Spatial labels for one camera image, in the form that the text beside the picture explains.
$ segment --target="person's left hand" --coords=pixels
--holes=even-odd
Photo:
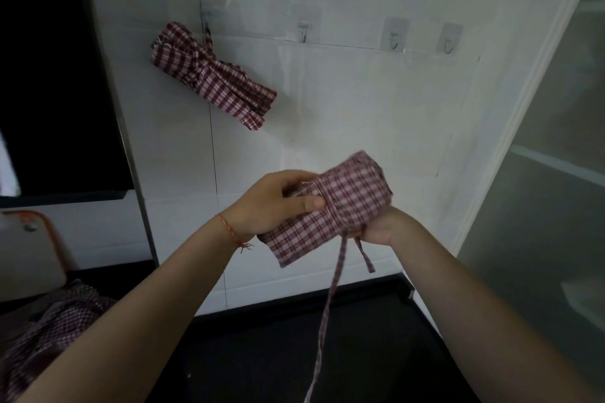
[[[297,170],[267,174],[221,215],[231,225],[238,239],[249,241],[290,217],[324,207],[326,201],[321,196],[284,197],[284,191],[315,177],[317,174],[313,172]]]

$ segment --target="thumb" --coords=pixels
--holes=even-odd
[[[315,212],[326,205],[321,196],[295,196],[284,198],[284,214],[287,218],[307,212]]]

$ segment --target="person's left arm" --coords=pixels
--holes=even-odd
[[[321,197],[283,197],[284,190],[314,177],[306,171],[268,174],[222,217],[246,242],[323,207]],[[236,247],[218,217],[208,221],[75,340],[19,403],[144,401]]]

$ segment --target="forearm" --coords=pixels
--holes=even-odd
[[[392,247],[483,402],[593,402],[561,355],[421,224],[399,218]]]
[[[210,220],[69,346],[19,402],[144,401],[234,251],[224,225]]]

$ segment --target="white cutting board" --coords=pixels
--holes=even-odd
[[[0,213],[0,302],[65,285],[57,239],[49,221],[31,211]]]

